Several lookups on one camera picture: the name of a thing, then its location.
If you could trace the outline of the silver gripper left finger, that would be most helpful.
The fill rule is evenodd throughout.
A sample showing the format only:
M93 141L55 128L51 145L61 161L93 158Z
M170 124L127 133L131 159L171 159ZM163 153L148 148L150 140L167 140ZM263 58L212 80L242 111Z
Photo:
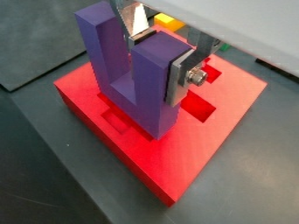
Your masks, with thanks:
M146 7L136 0L109 0L109 3L123 27L127 48L132 49L156 34L148 24Z

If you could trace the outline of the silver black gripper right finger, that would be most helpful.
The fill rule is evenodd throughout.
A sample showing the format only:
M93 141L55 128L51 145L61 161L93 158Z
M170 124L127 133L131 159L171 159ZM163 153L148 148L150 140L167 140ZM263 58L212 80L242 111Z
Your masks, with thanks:
M203 61L220 49L222 41L191 28L187 43L195 46L171 64L166 91L166 103L175 107L187 95L190 85L200 86L208 78Z

